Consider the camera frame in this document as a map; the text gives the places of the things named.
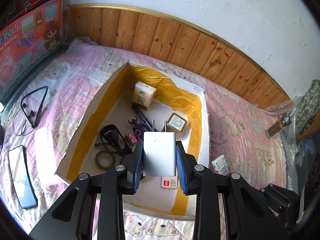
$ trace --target bolt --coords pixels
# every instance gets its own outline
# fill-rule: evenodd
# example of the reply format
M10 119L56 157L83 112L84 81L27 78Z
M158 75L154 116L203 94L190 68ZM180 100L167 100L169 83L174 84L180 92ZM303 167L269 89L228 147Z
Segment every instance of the bolt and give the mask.
M88 174L87 173L81 173L80 175L79 175L79 179L80 180L85 180L85 179L87 179L88 178Z
M233 178L233 179L240 179L240 174L234 172L234 173L231 174L231 178Z
M195 170L196 170L196 171L203 171L203 170L204 170L204 167L203 167L202 165L200 165L200 164L197 164L197 165L195 166Z
M123 171L125 169L125 166L120 164L116 166L116 171Z

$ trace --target glass bottle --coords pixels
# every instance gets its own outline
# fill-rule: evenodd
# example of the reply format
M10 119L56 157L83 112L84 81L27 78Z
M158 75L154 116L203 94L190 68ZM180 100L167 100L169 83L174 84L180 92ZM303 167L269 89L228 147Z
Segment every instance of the glass bottle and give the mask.
M275 136L277 133L282 131L285 127L291 124L291 118L287 114L280 116L278 120L268 129L266 129L266 136L268 139Z

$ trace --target phone screen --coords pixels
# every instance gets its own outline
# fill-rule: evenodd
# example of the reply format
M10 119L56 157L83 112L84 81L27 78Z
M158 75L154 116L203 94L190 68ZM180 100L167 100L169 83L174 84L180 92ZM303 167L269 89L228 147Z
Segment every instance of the phone screen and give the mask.
M22 145L9 152L9 164L13 186L20 206L22 208L36 206L37 198L30 182L25 161L24 147Z

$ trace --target metal lid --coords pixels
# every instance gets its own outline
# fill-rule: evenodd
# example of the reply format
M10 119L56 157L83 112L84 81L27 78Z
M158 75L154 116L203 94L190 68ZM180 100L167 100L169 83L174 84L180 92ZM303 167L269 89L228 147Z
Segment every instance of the metal lid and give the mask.
M287 114L284 114L283 115L283 119L284 119L284 123L286 124L286 125L289 125L289 124L291 124L291 118L290 118L290 116L288 116Z

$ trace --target white charger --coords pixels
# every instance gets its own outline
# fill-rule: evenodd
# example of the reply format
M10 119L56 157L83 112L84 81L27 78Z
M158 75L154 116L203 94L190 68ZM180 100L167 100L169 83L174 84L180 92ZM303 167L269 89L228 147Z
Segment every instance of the white charger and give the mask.
M176 176L176 133L167 132L167 121L164 132L143 134L143 176L172 177Z

